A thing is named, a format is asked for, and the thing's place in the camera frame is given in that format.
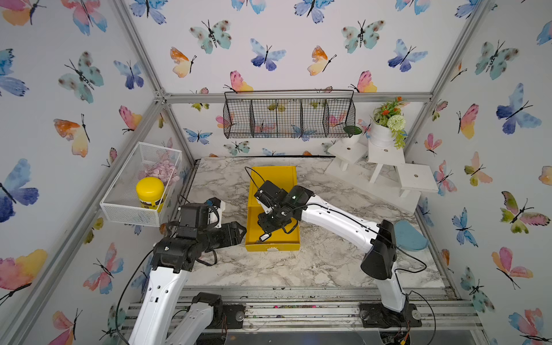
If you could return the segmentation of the yellow plastic drawer cabinet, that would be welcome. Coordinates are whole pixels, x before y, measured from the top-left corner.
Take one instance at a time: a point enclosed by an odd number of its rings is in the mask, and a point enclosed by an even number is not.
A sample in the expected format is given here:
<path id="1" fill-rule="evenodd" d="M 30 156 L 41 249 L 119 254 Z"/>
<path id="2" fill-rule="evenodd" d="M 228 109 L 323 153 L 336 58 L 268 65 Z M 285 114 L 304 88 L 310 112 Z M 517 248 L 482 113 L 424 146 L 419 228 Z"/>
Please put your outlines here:
<path id="1" fill-rule="evenodd" d="M 285 198 L 297 185 L 296 167 L 246 167 L 245 171 L 250 178 L 249 217 L 256 223 L 260 215 L 262 224 L 268 223 L 276 229 L 290 227 L 291 216 L 283 214 L 283 211 L 291 209 L 288 206 L 290 201 L 286 202 Z"/>

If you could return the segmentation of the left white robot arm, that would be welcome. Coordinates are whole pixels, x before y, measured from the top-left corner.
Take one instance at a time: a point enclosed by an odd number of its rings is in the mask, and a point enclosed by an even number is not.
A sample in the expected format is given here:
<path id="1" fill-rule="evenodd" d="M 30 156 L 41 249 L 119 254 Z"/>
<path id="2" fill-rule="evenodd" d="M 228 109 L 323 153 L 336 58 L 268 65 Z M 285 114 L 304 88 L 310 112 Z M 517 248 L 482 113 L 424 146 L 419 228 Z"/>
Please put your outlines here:
<path id="1" fill-rule="evenodd" d="M 166 224 L 168 235 L 153 247 L 145 297 L 127 344 L 195 344 L 207 329 L 227 332 L 222 297 L 212 293 L 198 293 L 183 320 L 169 330 L 194 264 L 205 253 L 241 244 L 247 233 L 236 221 L 222 221 L 225 207 L 218 198 L 185 204 L 179 218 Z"/>

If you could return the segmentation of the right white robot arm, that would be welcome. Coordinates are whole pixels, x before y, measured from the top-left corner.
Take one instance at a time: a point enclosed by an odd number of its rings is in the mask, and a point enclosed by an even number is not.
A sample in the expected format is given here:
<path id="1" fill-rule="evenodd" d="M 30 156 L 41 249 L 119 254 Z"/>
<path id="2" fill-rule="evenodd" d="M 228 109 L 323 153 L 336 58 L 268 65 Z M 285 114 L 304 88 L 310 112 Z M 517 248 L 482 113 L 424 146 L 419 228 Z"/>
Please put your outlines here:
<path id="1" fill-rule="evenodd" d="M 254 199 L 263 209 L 257 221 L 263 230 L 261 241 L 290 224 L 295 226 L 303 222 L 330 231 L 363 254 L 360 269 L 375 280 L 380 295 L 379 302 L 359 306 L 363 327 L 411 329 L 422 326 L 417 307 L 410 302 L 395 274 L 398 245 L 391 222 L 376 223 L 350 214 L 300 185 L 286 191 L 265 181 L 254 192 Z"/>

